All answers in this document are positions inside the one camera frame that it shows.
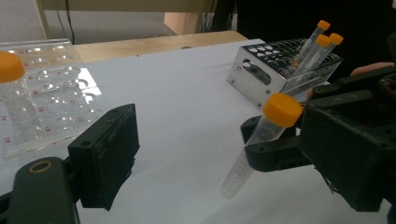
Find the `robotic arm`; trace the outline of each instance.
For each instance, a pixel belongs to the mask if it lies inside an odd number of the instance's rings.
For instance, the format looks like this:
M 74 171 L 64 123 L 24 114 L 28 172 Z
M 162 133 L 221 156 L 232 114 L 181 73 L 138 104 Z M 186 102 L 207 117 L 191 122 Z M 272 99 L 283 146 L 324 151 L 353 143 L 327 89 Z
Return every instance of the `robotic arm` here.
M 262 172 L 313 164 L 331 191 L 359 212 L 377 212 L 396 200 L 396 69 L 386 67 L 315 87 L 295 128 L 280 139 L 246 146 Z M 242 126 L 244 140 L 258 118 Z M 389 223 L 396 223 L 394 206 Z

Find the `orange cap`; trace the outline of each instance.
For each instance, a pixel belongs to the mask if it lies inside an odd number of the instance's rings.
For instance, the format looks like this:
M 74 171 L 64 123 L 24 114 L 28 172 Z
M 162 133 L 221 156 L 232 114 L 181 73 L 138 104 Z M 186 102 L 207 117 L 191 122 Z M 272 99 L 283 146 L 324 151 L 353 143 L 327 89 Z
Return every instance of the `orange cap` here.
M 332 43 L 334 43 L 335 45 L 339 45 L 341 44 L 341 42 L 343 42 L 344 38 L 342 36 L 340 36 L 339 34 L 336 33 L 332 33 L 330 36 L 330 41 L 332 41 Z
M 326 35 L 318 35 L 316 42 L 322 47 L 327 47 L 331 43 L 330 38 Z
M 330 24 L 326 21 L 319 21 L 318 22 L 318 27 L 323 29 L 323 30 L 327 30 L 330 27 Z
M 262 113 L 274 124 L 289 128 L 303 113 L 301 105 L 285 93 L 274 93 L 269 98 Z
M 13 53 L 0 51 L 0 83 L 18 80 L 23 75 L 21 59 Z

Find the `screw hole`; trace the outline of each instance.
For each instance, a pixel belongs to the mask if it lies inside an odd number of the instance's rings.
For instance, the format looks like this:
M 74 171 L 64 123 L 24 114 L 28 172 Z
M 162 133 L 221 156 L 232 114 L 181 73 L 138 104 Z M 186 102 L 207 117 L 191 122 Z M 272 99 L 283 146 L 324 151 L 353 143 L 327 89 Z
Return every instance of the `screw hole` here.
M 39 174 L 47 171 L 52 166 L 51 161 L 40 161 L 35 163 L 29 168 L 29 173 Z

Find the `black cable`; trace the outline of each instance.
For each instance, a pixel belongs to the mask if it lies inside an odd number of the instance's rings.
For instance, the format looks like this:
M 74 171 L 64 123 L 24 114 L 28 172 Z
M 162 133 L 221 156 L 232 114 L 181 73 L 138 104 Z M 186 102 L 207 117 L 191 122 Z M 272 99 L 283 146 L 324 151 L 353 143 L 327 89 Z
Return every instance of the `black cable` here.
M 62 34 L 64 35 L 64 38 L 65 38 L 66 37 L 66 33 L 64 32 L 64 24 L 62 23 L 61 17 L 59 16 L 59 10 L 56 10 L 56 14 L 58 15 L 58 21 L 61 24 Z
M 70 7 L 69 7 L 69 0 L 65 0 L 66 4 L 66 15 L 67 15 L 67 20 L 69 21 L 69 26 L 70 30 L 72 32 L 72 44 L 75 44 L 75 36 L 74 36 L 74 31 L 73 31 L 73 26 L 72 26 L 72 21 L 70 19 Z

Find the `table surface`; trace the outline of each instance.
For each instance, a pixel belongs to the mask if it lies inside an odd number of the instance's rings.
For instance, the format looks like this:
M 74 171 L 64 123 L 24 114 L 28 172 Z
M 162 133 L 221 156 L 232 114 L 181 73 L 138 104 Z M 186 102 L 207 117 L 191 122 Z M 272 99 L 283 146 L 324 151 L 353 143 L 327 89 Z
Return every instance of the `table surface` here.
M 235 31 L 224 31 L 75 45 L 74 48 L 84 63 L 92 63 L 140 54 L 211 46 L 243 40 L 248 39 Z

